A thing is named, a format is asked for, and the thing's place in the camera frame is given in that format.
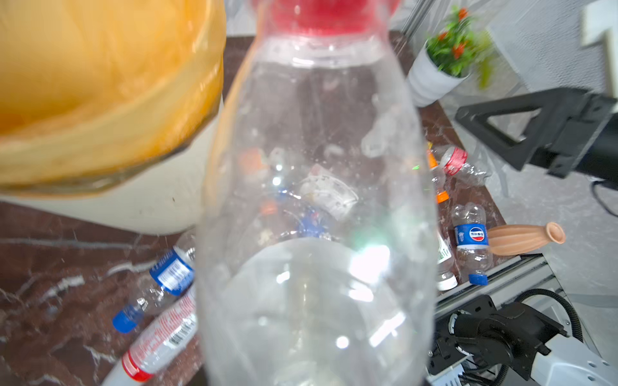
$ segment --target terracotta vase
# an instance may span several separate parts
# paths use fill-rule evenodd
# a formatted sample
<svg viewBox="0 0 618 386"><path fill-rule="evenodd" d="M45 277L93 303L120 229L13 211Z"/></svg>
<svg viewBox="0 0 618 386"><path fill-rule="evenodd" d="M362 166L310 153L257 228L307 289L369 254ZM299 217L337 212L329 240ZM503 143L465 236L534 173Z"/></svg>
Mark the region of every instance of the terracotta vase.
<svg viewBox="0 0 618 386"><path fill-rule="evenodd" d="M555 222L547 225L503 225L489 229L489 248L498 256L534 251L550 242L562 244L567 236Z"/></svg>

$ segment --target black cable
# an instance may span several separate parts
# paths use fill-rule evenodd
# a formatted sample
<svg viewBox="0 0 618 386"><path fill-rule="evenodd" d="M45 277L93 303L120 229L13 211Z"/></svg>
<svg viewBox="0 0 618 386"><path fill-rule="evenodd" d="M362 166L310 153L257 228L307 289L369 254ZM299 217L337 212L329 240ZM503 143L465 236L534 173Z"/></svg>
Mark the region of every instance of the black cable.
<svg viewBox="0 0 618 386"><path fill-rule="evenodd" d="M481 386L491 386L491 381L489 379L487 380L487 382L484 382L478 379L470 378L465 373L459 375L459 379L465 382L468 382L469 384L475 384L475 385L481 385Z"/></svg>
<svg viewBox="0 0 618 386"><path fill-rule="evenodd" d="M542 288L533 288L531 290L527 290L519 294L519 296L515 298L515 301L518 303L521 303L525 299L531 296L534 296L534 295L549 296L550 298L560 303L560 305L564 308L564 311L567 311L567 314L569 315L569 320L571 322L571 329L573 331L573 337L575 337L580 342L583 342L582 323L579 320L579 316L577 316L577 312L575 311L575 308L573 308L573 306L570 305L569 302L565 298L558 295L556 292L544 290Z"/></svg>
<svg viewBox="0 0 618 386"><path fill-rule="evenodd" d="M468 373L475 373L475 372L486 372L487 370L491 369L493 366L487 365L487 366L481 366L481 367L477 367L476 369L467 369L465 371L466 374Z"/></svg>
<svg viewBox="0 0 618 386"><path fill-rule="evenodd" d="M504 382L504 379L506 379L506 374L508 372L509 372L509 367L502 365L502 367L500 367L500 371L498 371L498 375L496 376L496 379L494 379L494 382L491 382L489 386L502 385L502 383Z"/></svg>
<svg viewBox="0 0 618 386"><path fill-rule="evenodd" d="M544 290L542 288L532 288L531 290L527 290L519 294L518 297L515 298L515 301L518 303L523 302L527 298L534 295L544 295L549 296L550 298L556 300L560 305L567 311L567 315L569 315L569 320L571 323L571 329L573 331L573 337L583 342L583 331L582 331L582 323L579 320L579 316L577 316L577 312L575 308L568 301L566 301L562 296L558 295L556 292ZM489 386L500 386L506 379L506 375L509 372L509 367L502 365L496 379Z"/></svg>
<svg viewBox="0 0 618 386"><path fill-rule="evenodd" d="M611 214L614 217L618 217L618 213L611 210L609 206L607 206L607 204L604 203L603 200L601 200L601 198L599 197L599 194L597 194L596 192L597 185L601 185L606 188L616 189L616 184L613 184L610 181L592 181L592 183L590 184L590 191L592 192L592 197L595 198L596 202L599 203L599 205L601 205L601 207L605 209L607 213Z"/></svg>
<svg viewBox="0 0 618 386"><path fill-rule="evenodd" d="M489 385L492 382L491 379L487 379L485 377L478 376L476 374L469 374L469 373L465 373L464 372L464 376L467 377L467 378L470 378L470 379L475 379L476 382L481 382L483 384L488 384Z"/></svg>

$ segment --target marble table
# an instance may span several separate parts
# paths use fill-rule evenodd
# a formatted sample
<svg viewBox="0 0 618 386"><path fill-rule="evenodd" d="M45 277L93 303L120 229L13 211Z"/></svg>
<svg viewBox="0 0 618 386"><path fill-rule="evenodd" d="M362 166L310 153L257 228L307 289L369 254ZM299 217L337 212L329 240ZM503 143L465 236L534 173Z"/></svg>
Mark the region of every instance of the marble table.
<svg viewBox="0 0 618 386"><path fill-rule="evenodd" d="M390 37L407 73L412 53L398 33ZM228 39L224 96L252 40ZM428 140L461 146L438 103L420 114ZM451 199L440 204L439 216L442 234L452 246L449 213L455 204L481 204L488 228L504 224L486 188L453 178L446 188ZM120 334L112 317L126 302L136 276L178 236L139 235L0 203L0 384L99 385L143 328ZM454 272L459 276L457 261ZM186 384L202 364L197 345L194 338L149 385Z"/></svg>

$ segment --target potted plant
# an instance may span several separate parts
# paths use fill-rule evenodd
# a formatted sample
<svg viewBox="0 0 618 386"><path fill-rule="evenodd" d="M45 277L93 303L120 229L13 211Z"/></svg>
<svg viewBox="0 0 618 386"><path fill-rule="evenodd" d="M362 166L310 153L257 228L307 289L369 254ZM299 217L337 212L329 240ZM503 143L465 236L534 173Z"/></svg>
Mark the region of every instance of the potted plant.
<svg viewBox="0 0 618 386"><path fill-rule="evenodd" d="M417 107L442 98L470 75L474 65L479 70L481 88L488 84L491 75L488 34L474 36L466 8L453 8L446 21L446 28L425 42L408 74L412 100Z"/></svg>

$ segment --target yellow garbage bag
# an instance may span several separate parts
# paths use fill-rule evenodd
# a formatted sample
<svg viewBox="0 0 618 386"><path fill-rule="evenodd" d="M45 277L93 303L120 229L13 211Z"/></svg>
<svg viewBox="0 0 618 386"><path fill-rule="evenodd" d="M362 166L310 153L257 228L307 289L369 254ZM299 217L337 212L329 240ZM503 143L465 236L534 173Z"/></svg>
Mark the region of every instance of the yellow garbage bag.
<svg viewBox="0 0 618 386"><path fill-rule="evenodd" d="M222 0L0 0L0 192L109 188L218 109Z"/></svg>

